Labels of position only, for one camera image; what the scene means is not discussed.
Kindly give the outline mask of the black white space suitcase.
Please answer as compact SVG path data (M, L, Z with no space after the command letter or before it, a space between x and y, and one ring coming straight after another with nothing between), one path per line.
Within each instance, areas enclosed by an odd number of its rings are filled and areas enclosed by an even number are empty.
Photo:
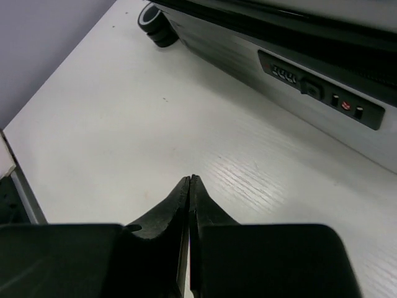
M396 170L395 1L150 1L138 25Z

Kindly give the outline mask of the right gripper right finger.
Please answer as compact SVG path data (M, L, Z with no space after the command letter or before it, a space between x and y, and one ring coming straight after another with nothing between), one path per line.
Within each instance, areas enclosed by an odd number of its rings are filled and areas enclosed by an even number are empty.
M192 176L190 288L195 297L361 297L339 235L327 225L243 225Z

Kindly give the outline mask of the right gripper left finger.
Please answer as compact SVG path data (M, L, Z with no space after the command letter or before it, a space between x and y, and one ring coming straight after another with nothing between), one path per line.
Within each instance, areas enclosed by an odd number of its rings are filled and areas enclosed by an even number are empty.
M182 297L188 177L128 225L1 227L2 297Z

